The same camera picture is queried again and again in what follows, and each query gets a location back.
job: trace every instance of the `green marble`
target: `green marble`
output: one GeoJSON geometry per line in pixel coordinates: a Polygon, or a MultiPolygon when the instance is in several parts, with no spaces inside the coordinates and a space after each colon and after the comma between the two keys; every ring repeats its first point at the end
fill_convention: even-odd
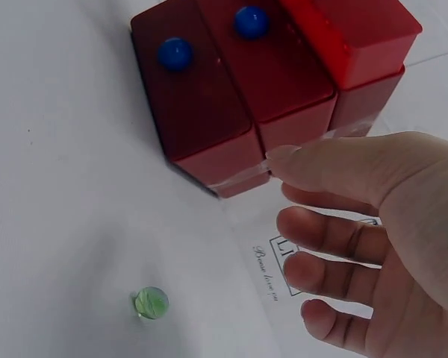
{"type": "Polygon", "coordinates": [[[156,287],[146,287],[139,291],[133,303],[137,314],[148,319],[163,317],[169,308],[167,295],[156,287]]]}

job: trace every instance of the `hand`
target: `hand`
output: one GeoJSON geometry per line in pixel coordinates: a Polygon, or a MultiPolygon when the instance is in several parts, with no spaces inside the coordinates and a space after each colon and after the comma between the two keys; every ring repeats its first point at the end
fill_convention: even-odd
{"type": "Polygon", "coordinates": [[[417,133],[326,139],[268,159],[291,201],[383,224],[281,211],[282,236],[352,261],[299,252],[284,266],[289,284],[373,308],[367,320],[309,301],[301,311],[308,332],[370,358],[448,357],[448,142],[417,133]]]}

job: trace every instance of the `white table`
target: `white table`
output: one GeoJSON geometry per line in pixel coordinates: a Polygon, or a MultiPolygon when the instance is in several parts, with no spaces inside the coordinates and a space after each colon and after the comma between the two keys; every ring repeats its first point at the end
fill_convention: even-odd
{"type": "MultiPolygon", "coordinates": [[[[426,32],[381,123],[448,139],[448,0],[405,3],[426,32]]],[[[161,156],[128,32],[150,5],[0,1],[0,358],[279,356],[221,204],[161,156]],[[171,309],[143,326],[149,285],[171,309]]]]}

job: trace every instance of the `red box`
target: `red box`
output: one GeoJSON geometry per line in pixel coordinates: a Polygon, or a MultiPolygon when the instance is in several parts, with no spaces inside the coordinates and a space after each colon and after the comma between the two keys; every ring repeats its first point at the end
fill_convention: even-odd
{"type": "MultiPolygon", "coordinates": [[[[167,0],[131,20],[143,82],[167,159],[208,186],[259,164],[257,131],[193,0],[167,0]],[[162,42],[180,37],[193,62],[171,72],[158,62],[162,42]]],[[[268,181],[267,174],[219,192],[229,197],[268,181]]]]}
{"type": "Polygon", "coordinates": [[[420,23],[398,0],[280,0],[347,90],[397,73],[420,23]]]}
{"type": "Polygon", "coordinates": [[[404,74],[405,67],[403,66],[396,75],[356,88],[341,90],[329,130],[342,128],[359,121],[368,122],[371,127],[404,74]]]}
{"type": "Polygon", "coordinates": [[[301,144],[328,129],[336,89],[277,0],[196,0],[234,83],[258,125],[266,150],[301,144]],[[257,6],[270,20],[258,40],[234,29],[242,7],[257,6]]]}

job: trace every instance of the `blue bead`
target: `blue bead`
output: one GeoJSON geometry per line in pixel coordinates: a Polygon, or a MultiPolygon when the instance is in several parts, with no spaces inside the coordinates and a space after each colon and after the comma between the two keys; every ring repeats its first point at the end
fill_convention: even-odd
{"type": "Polygon", "coordinates": [[[255,40],[269,30],[269,17],[259,7],[246,6],[236,13],[234,27],[243,38],[255,40]]]}
{"type": "Polygon", "coordinates": [[[193,49],[188,41],[173,37],[159,46],[158,60],[170,71],[182,71],[193,61],[193,49]]]}

